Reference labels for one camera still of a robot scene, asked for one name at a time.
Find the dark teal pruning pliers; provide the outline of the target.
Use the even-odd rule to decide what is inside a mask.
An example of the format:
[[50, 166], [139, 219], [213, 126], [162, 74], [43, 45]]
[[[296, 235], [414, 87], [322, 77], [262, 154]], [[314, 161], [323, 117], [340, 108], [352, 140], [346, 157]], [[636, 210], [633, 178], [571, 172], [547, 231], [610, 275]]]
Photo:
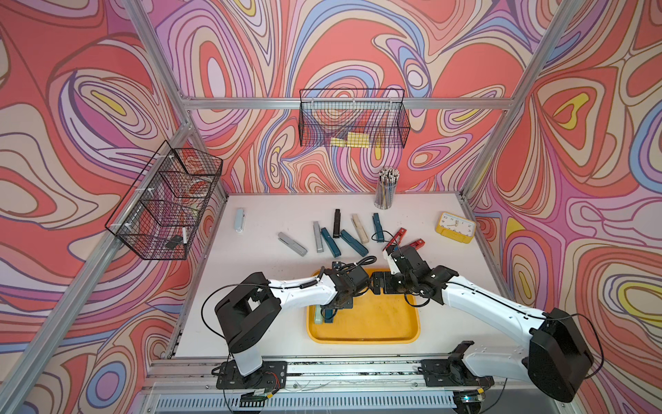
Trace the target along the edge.
[[336, 309], [322, 309], [321, 310], [322, 322], [324, 324], [332, 324], [332, 322], [334, 322], [337, 312], [338, 310]]

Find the pale green pruning pliers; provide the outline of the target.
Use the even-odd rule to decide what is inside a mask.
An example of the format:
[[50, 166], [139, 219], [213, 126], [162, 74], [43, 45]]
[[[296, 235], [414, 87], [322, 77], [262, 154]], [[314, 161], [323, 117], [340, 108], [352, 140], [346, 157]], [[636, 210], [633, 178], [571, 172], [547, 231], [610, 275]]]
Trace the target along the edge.
[[314, 324], [323, 324], [323, 311], [320, 305], [317, 305], [313, 314]]

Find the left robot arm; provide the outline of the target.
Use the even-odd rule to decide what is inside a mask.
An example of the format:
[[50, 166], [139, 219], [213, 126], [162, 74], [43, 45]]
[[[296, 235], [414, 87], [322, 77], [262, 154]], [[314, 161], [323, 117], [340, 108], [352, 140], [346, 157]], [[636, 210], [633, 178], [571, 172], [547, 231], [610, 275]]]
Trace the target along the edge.
[[256, 272], [234, 285], [214, 312], [239, 375], [246, 378], [262, 369], [259, 342], [281, 312], [318, 306], [336, 314], [352, 308], [353, 299], [370, 285], [365, 266], [376, 261], [368, 255], [358, 262], [336, 262], [303, 279], [267, 279]]

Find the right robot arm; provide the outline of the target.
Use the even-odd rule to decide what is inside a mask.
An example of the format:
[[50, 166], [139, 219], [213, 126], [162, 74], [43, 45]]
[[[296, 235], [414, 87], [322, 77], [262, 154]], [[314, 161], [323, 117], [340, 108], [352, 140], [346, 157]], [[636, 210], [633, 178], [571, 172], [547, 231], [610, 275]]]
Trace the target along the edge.
[[589, 378], [594, 357], [571, 314], [501, 297], [449, 267], [431, 267], [410, 246], [385, 248], [383, 256], [390, 269], [380, 283], [384, 293], [418, 296], [465, 312], [515, 342], [490, 348], [465, 341], [456, 352], [457, 364], [473, 376], [528, 381], [562, 403], [572, 402]]

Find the beige pruning pliers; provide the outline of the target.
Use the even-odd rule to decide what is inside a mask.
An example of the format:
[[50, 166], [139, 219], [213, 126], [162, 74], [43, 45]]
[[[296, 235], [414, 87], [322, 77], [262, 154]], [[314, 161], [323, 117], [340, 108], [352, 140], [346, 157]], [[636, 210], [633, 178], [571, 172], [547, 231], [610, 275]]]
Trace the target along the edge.
[[363, 226], [362, 222], [360, 221], [360, 217], [359, 217], [359, 215], [353, 213], [353, 214], [351, 215], [351, 220], [352, 220], [353, 226], [354, 226], [354, 228], [355, 228], [355, 230], [356, 230], [356, 232], [357, 232], [357, 235], [358, 235], [359, 238], [360, 238], [360, 242], [361, 242], [362, 244], [367, 244], [367, 243], [369, 243], [370, 238], [369, 238], [367, 232], [365, 231], [365, 227]]

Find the grey pruning pliers upright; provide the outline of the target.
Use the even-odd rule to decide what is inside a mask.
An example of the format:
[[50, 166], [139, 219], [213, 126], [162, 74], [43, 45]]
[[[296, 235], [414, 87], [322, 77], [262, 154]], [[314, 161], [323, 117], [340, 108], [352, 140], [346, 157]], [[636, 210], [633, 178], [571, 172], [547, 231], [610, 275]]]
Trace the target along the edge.
[[322, 241], [321, 226], [318, 221], [313, 222], [313, 231], [315, 237], [315, 250], [317, 253], [322, 253], [324, 251], [324, 246]]

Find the yellow plastic storage tray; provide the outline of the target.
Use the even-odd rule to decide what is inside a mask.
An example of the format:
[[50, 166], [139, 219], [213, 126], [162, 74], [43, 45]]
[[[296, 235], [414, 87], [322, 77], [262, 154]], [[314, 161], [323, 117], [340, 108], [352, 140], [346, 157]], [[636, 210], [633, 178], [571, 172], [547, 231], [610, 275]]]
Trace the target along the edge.
[[316, 343], [407, 344], [421, 333], [419, 312], [402, 295], [366, 293], [353, 300], [352, 309], [339, 310], [332, 324], [314, 324], [314, 310], [315, 306], [307, 309], [306, 329]]

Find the black pruning pliers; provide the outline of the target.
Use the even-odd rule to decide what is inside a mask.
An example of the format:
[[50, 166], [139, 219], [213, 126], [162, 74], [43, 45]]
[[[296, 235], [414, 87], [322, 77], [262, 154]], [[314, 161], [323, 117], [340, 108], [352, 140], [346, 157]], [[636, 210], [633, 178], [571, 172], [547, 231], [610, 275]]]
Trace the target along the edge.
[[340, 238], [340, 237], [341, 237], [341, 210], [335, 209], [332, 238]]

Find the teal pruning pliers upright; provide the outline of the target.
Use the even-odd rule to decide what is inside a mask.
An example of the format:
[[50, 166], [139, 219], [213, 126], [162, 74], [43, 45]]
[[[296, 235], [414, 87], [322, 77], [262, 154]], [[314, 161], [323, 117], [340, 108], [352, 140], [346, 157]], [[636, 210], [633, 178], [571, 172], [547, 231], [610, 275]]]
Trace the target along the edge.
[[381, 224], [379, 214], [377, 214], [377, 212], [372, 214], [372, 223], [374, 227], [374, 233], [372, 238], [378, 243], [384, 243], [385, 242], [384, 229]]

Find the grey pruning pliers angled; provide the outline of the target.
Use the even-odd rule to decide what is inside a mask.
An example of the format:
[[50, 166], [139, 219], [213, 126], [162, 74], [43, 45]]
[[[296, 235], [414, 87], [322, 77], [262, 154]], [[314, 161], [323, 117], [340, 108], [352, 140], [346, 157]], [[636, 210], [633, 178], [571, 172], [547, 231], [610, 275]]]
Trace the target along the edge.
[[285, 246], [290, 248], [292, 251], [294, 251], [297, 255], [301, 257], [305, 257], [308, 253], [308, 249], [305, 248], [302, 244], [300, 244], [298, 241], [294, 240], [290, 236], [288, 236], [284, 232], [279, 232], [278, 233], [278, 238], [281, 243], [284, 243]]

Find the light blue-grey pliers far left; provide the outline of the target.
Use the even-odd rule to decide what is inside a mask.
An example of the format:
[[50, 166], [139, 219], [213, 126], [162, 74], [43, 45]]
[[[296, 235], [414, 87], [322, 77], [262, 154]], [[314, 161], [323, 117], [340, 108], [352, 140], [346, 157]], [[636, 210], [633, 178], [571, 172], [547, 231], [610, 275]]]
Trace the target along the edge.
[[237, 233], [242, 233], [245, 223], [245, 210], [243, 208], [238, 208], [235, 212], [234, 217], [234, 230]]

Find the yellow alarm clock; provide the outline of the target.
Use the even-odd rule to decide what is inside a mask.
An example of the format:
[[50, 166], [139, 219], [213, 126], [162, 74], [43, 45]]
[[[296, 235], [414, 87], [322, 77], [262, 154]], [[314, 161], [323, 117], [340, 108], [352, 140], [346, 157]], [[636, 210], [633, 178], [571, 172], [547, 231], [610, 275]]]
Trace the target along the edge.
[[465, 217], [449, 212], [442, 212], [435, 226], [435, 232], [459, 243], [470, 243], [477, 229], [477, 224]]

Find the pencil holder cup with pencils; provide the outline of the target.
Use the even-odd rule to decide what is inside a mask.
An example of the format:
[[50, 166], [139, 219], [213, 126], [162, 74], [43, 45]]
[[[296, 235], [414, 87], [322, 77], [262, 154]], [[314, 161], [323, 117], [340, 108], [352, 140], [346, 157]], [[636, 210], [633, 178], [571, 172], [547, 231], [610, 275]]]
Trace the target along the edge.
[[380, 210], [392, 207], [399, 177], [400, 172], [394, 167], [385, 167], [379, 172], [374, 205]]

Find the yellow sticky notes in basket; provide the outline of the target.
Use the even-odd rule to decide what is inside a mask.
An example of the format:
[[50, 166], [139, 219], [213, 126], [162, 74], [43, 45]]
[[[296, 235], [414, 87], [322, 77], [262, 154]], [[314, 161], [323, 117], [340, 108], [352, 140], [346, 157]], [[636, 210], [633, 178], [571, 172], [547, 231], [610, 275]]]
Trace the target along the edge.
[[369, 134], [348, 132], [344, 138], [331, 138], [329, 145], [336, 148], [370, 148], [372, 143]]

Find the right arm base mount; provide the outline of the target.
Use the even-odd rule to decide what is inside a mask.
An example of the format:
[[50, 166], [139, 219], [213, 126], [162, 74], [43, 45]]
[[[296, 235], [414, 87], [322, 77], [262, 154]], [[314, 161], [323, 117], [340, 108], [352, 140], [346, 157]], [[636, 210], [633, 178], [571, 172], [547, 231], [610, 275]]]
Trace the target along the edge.
[[418, 374], [424, 377], [427, 387], [477, 386], [491, 388], [495, 381], [491, 376], [474, 375], [463, 360], [465, 352], [474, 345], [474, 341], [463, 341], [445, 358], [421, 360]]

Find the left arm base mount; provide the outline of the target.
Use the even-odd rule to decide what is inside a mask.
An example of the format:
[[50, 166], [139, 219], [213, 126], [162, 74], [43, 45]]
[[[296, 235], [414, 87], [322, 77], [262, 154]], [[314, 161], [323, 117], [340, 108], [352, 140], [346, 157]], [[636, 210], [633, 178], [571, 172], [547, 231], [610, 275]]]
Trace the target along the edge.
[[220, 390], [264, 389], [270, 392], [284, 388], [287, 371], [287, 362], [267, 361], [252, 374], [242, 376], [236, 361], [230, 361], [214, 367], [211, 374], [217, 378], [217, 389]]

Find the aluminium front rail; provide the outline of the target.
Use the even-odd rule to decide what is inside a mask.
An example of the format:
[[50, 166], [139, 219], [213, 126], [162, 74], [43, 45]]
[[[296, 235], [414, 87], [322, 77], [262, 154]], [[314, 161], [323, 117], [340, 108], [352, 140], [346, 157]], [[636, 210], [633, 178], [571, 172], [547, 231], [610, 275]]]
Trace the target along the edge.
[[287, 359], [285, 383], [263, 402], [248, 390], [217, 388], [219, 360], [157, 362], [141, 391], [139, 413], [577, 413], [520, 381], [429, 387], [421, 358], [406, 356]]

